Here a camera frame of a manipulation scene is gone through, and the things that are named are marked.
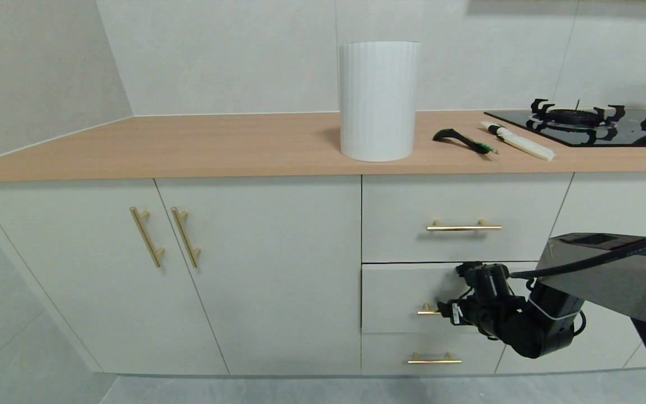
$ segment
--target black glass cooktop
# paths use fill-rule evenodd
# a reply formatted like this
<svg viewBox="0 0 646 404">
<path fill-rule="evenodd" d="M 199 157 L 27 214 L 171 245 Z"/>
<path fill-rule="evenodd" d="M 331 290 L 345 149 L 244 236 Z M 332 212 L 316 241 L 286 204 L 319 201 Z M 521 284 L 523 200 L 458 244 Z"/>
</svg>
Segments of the black glass cooktop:
<svg viewBox="0 0 646 404">
<path fill-rule="evenodd" d="M 626 109 L 623 105 L 561 109 L 551 108 L 554 104 L 544 102 L 544 99 L 535 100 L 531 110 L 485 113 L 574 148 L 646 146 L 645 109 Z"/>
</svg>

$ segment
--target gold bar handle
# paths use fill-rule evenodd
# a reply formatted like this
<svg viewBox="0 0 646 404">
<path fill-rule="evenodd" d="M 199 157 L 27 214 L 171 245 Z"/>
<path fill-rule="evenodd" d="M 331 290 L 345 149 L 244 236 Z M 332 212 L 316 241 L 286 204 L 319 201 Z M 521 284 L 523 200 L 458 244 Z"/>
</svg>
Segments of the gold bar handle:
<svg viewBox="0 0 646 404">
<path fill-rule="evenodd" d="M 418 310 L 418 315 L 439 315 L 440 310 L 430 309 L 428 302 L 424 302 L 423 310 Z"/>
<path fill-rule="evenodd" d="M 189 259 L 191 259 L 191 264 L 193 264 L 193 268 L 198 268 L 198 255 L 201 253 L 201 249 L 196 248 L 195 250 L 191 250 L 191 240 L 186 232 L 186 227 L 184 226 L 184 222 L 186 222 L 186 218 L 188 217 L 188 211 L 182 210 L 179 213 L 179 209 L 174 207 L 171 208 L 171 213 L 174 214 L 176 227 L 179 228 L 179 233 L 181 235 L 181 239 L 184 241 L 184 245 L 186 246 L 186 251 L 189 254 Z"/>
<path fill-rule="evenodd" d="M 502 226 L 488 224 L 482 218 L 473 226 L 443 226 L 440 220 L 435 219 L 433 225 L 426 227 L 426 230 L 428 232 L 474 232 L 476 230 L 502 230 Z"/>
<path fill-rule="evenodd" d="M 136 209 L 135 206 L 130 207 L 128 210 L 130 210 L 131 215 L 133 216 L 133 221 L 136 222 L 136 227 L 139 228 L 141 238 L 144 239 L 146 248 L 149 250 L 149 254 L 151 254 L 151 258 L 153 259 L 154 264 L 156 264 L 156 268 L 161 268 L 161 256 L 164 255 L 165 250 L 163 247 L 158 250 L 154 249 L 154 245 L 151 243 L 151 237 L 149 237 L 149 233 L 146 231 L 146 227 L 144 227 L 144 223 L 142 222 L 144 218 L 149 217 L 149 211 L 144 210 L 139 214 L 139 210 Z"/>
<path fill-rule="evenodd" d="M 408 363 L 410 365 L 455 365 L 462 363 L 462 360 L 453 358 L 453 355 L 452 353 L 450 353 L 450 351 L 447 351 L 445 358 L 441 360 L 421 360 L 420 356 L 418 356 L 418 353 L 413 352 L 413 358 L 411 360 L 408 360 Z"/>
</svg>

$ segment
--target cabinet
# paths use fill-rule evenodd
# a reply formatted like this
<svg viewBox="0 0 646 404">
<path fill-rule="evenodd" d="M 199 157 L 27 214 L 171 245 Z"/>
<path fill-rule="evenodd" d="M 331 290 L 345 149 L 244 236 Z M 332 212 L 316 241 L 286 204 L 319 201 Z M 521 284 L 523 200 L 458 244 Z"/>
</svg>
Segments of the cabinet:
<svg viewBox="0 0 646 404">
<path fill-rule="evenodd" d="M 492 374 L 502 355 L 502 342 L 486 340 L 475 327 L 455 327 L 437 310 L 436 302 L 456 299 L 467 291 L 455 273 L 459 263 L 365 264 L 362 271 L 362 371 L 364 374 Z M 530 270 L 535 263 L 504 263 L 510 270 Z M 424 307 L 427 302 L 430 309 Z M 409 363 L 422 360 L 459 362 Z"/>
<path fill-rule="evenodd" d="M 361 372 L 359 176 L 156 183 L 231 374 Z"/>
<path fill-rule="evenodd" d="M 104 371 L 228 373 L 154 181 L 0 183 L 0 224 Z"/>
<path fill-rule="evenodd" d="M 364 263 L 536 261 L 571 174 L 364 176 Z M 474 227 L 484 222 L 499 230 Z M 463 231 L 434 231 L 444 227 Z"/>
<path fill-rule="evenodd" d="M 552 236 L 572 232 L 628 233 L 646 236 L 646 172 L 577 172 L 572 179 Z M 522 292 L 523 281 L 511 282 Z M 536 360 L 510 348 L 498 373 L 538 373 L 617 369 L 639 346 L 631 320 L 599 305 L 585 302 L 587 330 L 572 345 Z"/>
<path fill-rule="evenodd" d="M 646 368 L 646 348 L 641 343 L 625 364 L 625 368 Z"/>
</svg>

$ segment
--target kitchen counter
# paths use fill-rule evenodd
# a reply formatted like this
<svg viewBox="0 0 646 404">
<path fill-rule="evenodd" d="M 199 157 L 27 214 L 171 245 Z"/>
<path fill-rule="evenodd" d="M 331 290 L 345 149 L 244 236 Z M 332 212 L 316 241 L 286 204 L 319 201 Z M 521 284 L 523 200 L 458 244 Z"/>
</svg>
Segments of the kitchen counter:
<svg viewBox="0 0 646 404">
<path fill-rule="evenodd" d="M 553 149 L 556 157 L 547 162 L 496 140 L 479 126 L 482 120 L 500 122 L 481 111 L 418 112 L 413 154 L 366 163 L 340 153 L 339 113 L 131 117 L 0 156 L 0 182 L 646 171 L 646 148 L 569 148 L 510 128 Z M 432 141 L 442 128 L 455 128 L 500 154 L 479 155 L 458 141 Z"/>
</svg>

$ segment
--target ribbed white vase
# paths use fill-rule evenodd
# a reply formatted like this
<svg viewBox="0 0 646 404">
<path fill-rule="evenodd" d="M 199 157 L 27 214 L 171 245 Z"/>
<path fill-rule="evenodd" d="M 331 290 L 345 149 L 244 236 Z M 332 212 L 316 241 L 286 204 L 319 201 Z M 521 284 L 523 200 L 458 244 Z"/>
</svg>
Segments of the ribbed white vase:
<svg viewBox="0 0 646 404">
<path fill-rule="evenodd" d="M 409 156 L 420 43 L 349 43 L 339 51 L 341 152 L 363 161 Z"/>
</svg>

